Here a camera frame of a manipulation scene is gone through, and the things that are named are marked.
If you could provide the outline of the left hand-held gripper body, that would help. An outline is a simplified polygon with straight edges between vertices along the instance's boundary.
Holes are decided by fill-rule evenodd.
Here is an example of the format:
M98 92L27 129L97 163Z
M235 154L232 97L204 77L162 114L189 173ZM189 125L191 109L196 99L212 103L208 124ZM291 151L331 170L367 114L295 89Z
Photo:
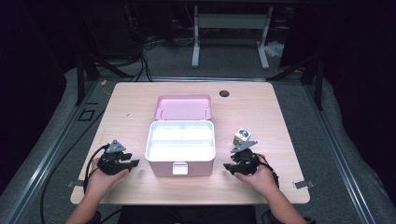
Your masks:
M106 175L115 175L122 170L128 170L125 167L125 163L130 160L122 161L120 159L124 150L125 147L118 140L113 140L110 144L107 144L105 146L105 152L97 163L98 168Z

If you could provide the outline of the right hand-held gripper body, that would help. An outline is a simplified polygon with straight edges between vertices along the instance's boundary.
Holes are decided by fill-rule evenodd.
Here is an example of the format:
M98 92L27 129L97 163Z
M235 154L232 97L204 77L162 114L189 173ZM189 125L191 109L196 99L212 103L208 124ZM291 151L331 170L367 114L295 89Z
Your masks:
M240 174L253 175L256 172L260 160L250 149L256 144L257 141L240 142L231 150L233 155L239 156L241 159L239 163L235 163L240 167Z

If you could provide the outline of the pink storage box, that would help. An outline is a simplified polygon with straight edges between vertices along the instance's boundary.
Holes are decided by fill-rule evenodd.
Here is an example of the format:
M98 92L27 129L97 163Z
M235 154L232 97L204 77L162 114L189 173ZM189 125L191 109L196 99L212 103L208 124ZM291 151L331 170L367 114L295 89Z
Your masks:
M158 97L146 159L156 176L211 175L216 157L212 101L208 94Z

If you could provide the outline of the person's left hand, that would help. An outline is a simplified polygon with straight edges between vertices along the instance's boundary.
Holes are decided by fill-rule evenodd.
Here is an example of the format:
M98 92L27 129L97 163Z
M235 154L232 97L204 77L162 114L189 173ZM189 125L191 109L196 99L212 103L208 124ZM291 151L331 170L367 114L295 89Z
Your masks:
M98 159L94 159L84 199L90 202L100 202L112 186L128 173L129 170L124 169L115 175L106 175L98 168Z

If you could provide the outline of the person's right hand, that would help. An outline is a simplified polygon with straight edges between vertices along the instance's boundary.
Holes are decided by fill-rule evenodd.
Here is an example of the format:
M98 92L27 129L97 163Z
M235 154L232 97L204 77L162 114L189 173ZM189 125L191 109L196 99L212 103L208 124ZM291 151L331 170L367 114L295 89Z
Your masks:
M266 199L268 199L272 194L279 191L279 188L274 179L273 171L269 168L269 164L265 157L262 154L258 154L257 158L260 160L260 165L253 175L235 173L234 176L237 179L249 184Z

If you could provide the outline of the person's dark clothed lap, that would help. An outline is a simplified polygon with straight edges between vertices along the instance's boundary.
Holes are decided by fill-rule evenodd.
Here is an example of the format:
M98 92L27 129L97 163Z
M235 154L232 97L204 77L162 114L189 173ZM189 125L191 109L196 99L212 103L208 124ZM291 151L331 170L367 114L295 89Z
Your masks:
M257 224L253 205L123 206L118 224Z

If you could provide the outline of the black metal stand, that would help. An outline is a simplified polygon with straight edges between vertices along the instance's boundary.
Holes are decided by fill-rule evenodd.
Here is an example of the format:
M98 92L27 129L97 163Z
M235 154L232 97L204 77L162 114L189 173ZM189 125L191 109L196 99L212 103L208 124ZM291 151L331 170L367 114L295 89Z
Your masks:
M279 81L295 71L303 69L300 82L303 85L314 85L314 102L319 110L322 110L322 84L323 84L323 63L318 56L308 57L301 62L287 67L267 81Z
M85 98L85 76L92 80L97 80L100 76L99 71L96 67L96 63L102 65L107 70L111 71L119 77L132 77L125 72L122 72L116 66L106 62L99 56L96 56L92 52L87 50L82 51L77 57L77 76L78 76L78 98L76 105L80 105Z

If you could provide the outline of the clear plastic bag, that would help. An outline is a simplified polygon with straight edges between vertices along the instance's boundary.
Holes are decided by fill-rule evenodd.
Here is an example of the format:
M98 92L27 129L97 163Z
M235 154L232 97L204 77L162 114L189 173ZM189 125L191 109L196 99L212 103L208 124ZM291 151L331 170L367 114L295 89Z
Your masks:
M283 50L284 45L277 41L270 42L264 47L264 51L270 57L281 57L283 54Z

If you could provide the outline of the aluminium floor rail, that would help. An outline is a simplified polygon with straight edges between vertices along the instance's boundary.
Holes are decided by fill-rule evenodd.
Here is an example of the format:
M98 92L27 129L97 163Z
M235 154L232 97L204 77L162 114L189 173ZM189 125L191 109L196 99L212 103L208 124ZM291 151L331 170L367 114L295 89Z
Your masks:
M91 82L80 105L74 87L64 98L21 168L0 195L0 224L63 224L75 206L70 202L107 98Z
M315 93L312 87L303 86L304 92L313 106L313 109L318 117L318 121L324 130L327 139L330 142L331 149L330 152L332 154L334 163L337 167L337 170L344 182L346 187L346 191L349 195L350 200L353 203L353 206L359 216L361 224L376 224L375 218L369 208L368 203L362 195L361 188L359 187L357 180L349 165L347 164L347 160L340 148L338 141L335 138L332 127L324 113L323 110L320 110L315 101Z

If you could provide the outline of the white metal table frame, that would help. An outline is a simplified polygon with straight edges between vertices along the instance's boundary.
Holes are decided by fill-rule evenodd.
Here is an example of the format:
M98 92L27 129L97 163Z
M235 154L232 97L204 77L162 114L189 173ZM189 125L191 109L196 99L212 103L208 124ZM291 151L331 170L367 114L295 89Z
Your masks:
M191 67L197 68L200 60L200 39L201 29L242 29L261 30L261 40L256 43L260 62L263 70L269 69L269 62L264 47L272 21L274 9L269 7L265 14L213 14L201 13L199 7L194 7L193 14L193 51Z

